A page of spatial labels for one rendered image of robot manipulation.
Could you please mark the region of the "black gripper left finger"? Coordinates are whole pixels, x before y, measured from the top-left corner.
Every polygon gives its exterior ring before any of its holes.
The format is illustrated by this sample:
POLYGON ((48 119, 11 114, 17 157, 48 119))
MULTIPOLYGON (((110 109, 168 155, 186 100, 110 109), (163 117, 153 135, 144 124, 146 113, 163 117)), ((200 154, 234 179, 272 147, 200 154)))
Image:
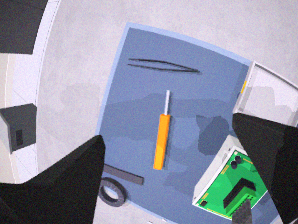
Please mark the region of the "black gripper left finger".
POLYGON ((93 224, 104 155, 97 135, 27 183, 0 183, 0 213, 21 224, 93 224))

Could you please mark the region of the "blue work mat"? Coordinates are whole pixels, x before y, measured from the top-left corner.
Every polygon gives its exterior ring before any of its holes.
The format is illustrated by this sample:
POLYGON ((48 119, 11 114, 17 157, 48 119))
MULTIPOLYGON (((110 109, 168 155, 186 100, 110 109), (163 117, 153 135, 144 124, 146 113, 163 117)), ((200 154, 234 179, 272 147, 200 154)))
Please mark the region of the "blue work mat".
POLYGON ((238 139, 231 127, 231 112, 250 63, 246 57, 208 41, 126 22, 94 136, 101 135, 104 140, 104 164, 144 176, 144 184, 105 172, 101 179, 117 180, 124 186, 128 204, 169 224, 231 224, 231 220, 198 208, 192 201, 198 180, 216 159, 226 137, 238 139), (173 64, 197 69, 198 73, 173 64), (164 165, 157 169, 158 127, 160 116, 165 115, 168 91, 168 137, 164 165))

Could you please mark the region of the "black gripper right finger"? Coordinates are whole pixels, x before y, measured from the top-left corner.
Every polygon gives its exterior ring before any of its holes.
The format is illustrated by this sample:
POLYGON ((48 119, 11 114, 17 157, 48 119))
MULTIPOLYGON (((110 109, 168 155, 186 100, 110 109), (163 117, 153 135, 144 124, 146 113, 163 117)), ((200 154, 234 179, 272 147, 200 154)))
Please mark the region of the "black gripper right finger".
POLYGON ((243 113, 234 113, 231 127, 283 224, 290 224, 298 218, 298 127, 243 113))

